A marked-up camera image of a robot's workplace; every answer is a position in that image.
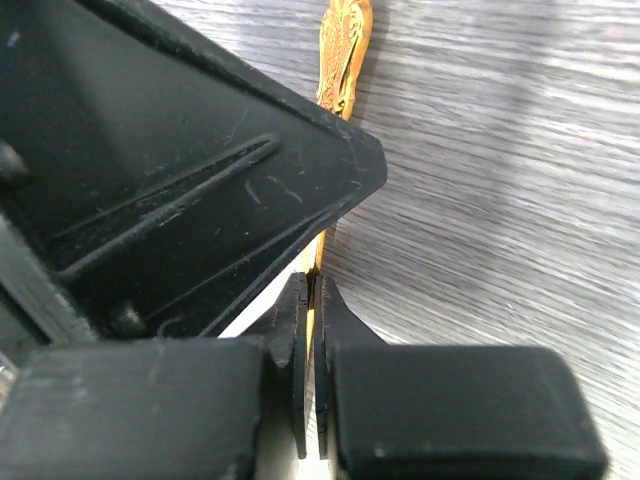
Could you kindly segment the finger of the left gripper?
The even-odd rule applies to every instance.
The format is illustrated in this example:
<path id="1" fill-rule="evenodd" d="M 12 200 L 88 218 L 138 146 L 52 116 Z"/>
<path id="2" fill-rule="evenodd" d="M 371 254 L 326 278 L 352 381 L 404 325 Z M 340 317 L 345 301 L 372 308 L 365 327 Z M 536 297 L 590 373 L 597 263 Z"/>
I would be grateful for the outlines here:
<path id="1" fill-rule="evenodd" d="M 152 2 L 1 5 L 1 284 L 52 342 L 216 336 L 386 177 Z"/>

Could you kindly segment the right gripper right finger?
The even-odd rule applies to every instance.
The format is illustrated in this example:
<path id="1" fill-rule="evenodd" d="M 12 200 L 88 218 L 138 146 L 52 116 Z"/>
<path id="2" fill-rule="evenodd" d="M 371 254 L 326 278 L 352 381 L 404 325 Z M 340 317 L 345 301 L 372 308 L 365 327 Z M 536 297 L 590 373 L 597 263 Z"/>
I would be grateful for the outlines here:
<path id="1" fill-rule="evenodd" d="M 609 460 L 572 370 L 527 345 L 382 339 L 314 287 L 319 454 L 335 479 L 601 479 Z"/>

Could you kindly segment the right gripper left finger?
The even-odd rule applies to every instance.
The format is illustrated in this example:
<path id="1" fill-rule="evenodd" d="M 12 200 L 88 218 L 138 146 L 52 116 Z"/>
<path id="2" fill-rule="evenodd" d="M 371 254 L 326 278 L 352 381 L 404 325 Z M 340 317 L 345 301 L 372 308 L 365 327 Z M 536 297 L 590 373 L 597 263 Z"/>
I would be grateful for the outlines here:
<path id="1" fill-rule="evenodd" d="M 5 479 L 290 479 L 306 456 L 307 280 L 229 339 L 43 348 L 1 412 Z"/>

